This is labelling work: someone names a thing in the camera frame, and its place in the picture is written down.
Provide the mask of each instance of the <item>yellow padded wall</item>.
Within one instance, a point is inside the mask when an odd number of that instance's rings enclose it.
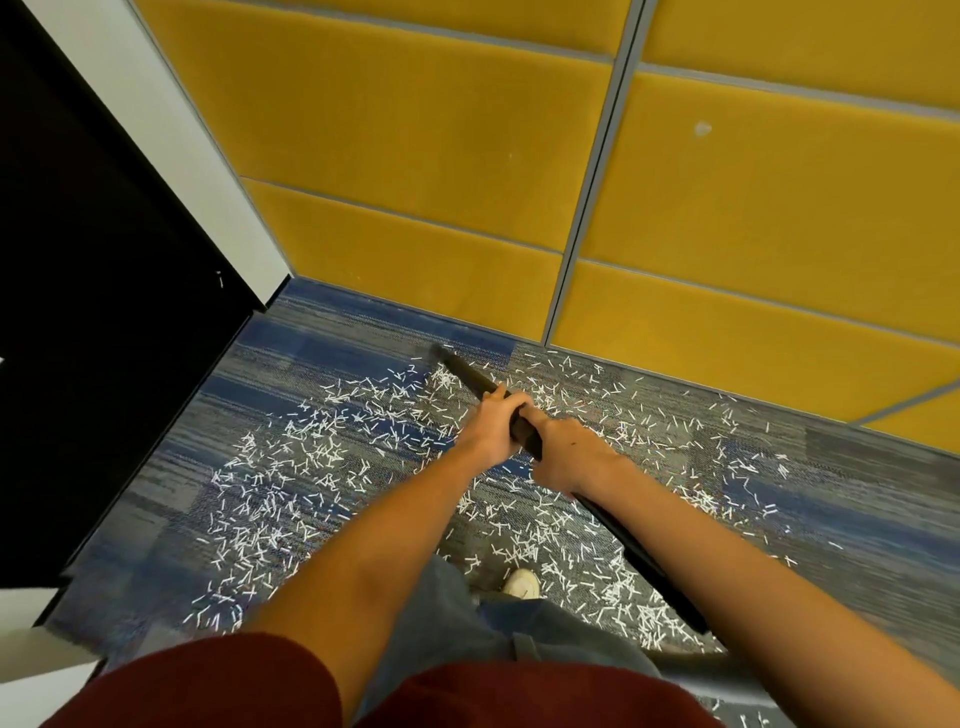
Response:
[[[960,376],[960,349],[583,261],[553,343],[842,421]]]
[[[246,187],[300,275],[540,339],[560,255],[272,184]]]
[[[616,54],[630,0],[280,0],[289,5]]]
[[[960,389],[866,426],[960,455]]]
[[[223,0],[138,5],[240,175],[563,248],[608,64]]]
[[[956,0],[660,0],[652,63],[960,109]]]
[[[637,74],[581,255],[960,342],[960,124]]]

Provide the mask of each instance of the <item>hand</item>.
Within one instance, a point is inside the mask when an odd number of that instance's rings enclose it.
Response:
[[[506,395],[507,388],[502,384],[495,392],[487,392],[457,435],[455,449],[476,457],[480,472],[499,465],[520,450],[520,445],[510,438],[510,418],[518,407],[533,407],[534,401],[526,392]]]
[[[590,497],[608,466],[626,460],[577,420],[554,420],[534,406],[524,407],[522,416],[543,441],[543,459],[534,465],[533,477],[544,488]]]

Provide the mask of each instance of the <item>carpet floor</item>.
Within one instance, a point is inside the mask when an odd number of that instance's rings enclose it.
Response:
[[[428,372],[433,342],[581,418],[960,684],[960,460],[306,279],[249,322],[120,497],[53,626],[111,667],[236,629],[371,498],[449,447],[472,399]],[[523,456],[477,479],[440,553],[477,589],[533,569],[546,598],[645,647],[717,648],[588,514],[537,488]],[[729,725],[782,723],[711,707]]]

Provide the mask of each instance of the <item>shoe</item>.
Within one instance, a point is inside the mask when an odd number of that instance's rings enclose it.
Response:
[[[515,569],[507,577],[500,591],[517,599],[539,599],[540,580],[529,569]]]

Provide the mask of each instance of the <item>leg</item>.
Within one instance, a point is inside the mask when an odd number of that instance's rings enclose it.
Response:
[[[367,686],[356,719],[366,715],[408,677],[448,663],[513,659],[510,641],[477,617],[464,576],[432,556]]]
[[[635,644],[587,624],[546,599],[485,601],[477,613],[503,635],[530,635],[544,661],[623,667],[660,677],[650,658]]]

